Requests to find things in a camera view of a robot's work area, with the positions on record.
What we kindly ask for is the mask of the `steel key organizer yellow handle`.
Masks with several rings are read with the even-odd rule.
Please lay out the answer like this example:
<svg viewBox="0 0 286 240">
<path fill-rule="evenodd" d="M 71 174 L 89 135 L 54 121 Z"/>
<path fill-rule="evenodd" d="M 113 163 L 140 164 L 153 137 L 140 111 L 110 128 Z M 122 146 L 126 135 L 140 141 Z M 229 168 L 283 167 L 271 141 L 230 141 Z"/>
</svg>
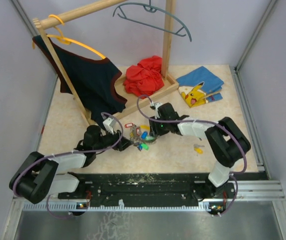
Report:
<svg viewBox="0 0 286 240">
<path fill-rule="evenodd" d="M 133 127 L 127 128 L 130 130 L 129 132 L 129 137 L 130 140 L 133 142 L 133 146 L 135 146 L 139 151 L 145 150 L 142 148 L 141 144 L 147 144 L 148 146 L 150 146 L 151 144 L 156 143 L 157 138 L 151 137 L 149 135 L 150 132 L 150 127 L 147 125 L 136 125 L 134 124 Z M 148 136 L 147 138 L 141 139 L 141 134 L 143 132 L 148 132 Z"/>
</svg>

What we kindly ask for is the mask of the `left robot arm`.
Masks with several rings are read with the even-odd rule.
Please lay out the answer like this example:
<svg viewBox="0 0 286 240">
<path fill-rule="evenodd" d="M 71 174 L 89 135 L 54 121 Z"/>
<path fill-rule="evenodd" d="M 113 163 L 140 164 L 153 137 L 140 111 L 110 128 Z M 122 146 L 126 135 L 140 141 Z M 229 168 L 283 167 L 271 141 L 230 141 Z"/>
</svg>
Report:
<svg viewBox="0 0 286 240">
<path fill-rule="evenodd" d="M 96 159 L 95 151 L 105 152 L 111 147 L 121 152 L 130 145 L 132 142 L 121 136 L 120 130 L 103 135 L 99 126 L 91 125 L 72 154 L 51 156 L 35 164 L 44 155 L 37 151 L 30 153 L 12 177 L 9 188 L 33 204 L 60 193 L 70 193 L 79 199 L 86 194 L 87 187 L 68 170 L 89 166 Z"/>
</svg>

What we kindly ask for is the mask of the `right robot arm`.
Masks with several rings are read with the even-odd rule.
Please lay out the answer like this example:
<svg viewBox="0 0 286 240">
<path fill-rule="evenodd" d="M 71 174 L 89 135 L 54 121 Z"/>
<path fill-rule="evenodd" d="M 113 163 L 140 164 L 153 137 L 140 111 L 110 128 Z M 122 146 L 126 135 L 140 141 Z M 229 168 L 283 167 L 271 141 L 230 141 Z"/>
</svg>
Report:
<svg viewBox="0 0 286 240">
<path fill-rule="evenodd" d="M 247 137 L 230 117 L 212 122 L 188 115 L 179 116 L 171 103 L 151 103 L 150 107 L 155 110 L 155 116 L 149 118 L 150 131 L 154 136 L 173 133 L 208 141 L 216 163 L 208 175 L 206 192 L 212 198 L 219 197 L 234 164 L 251 149 Z"/>
</svg>

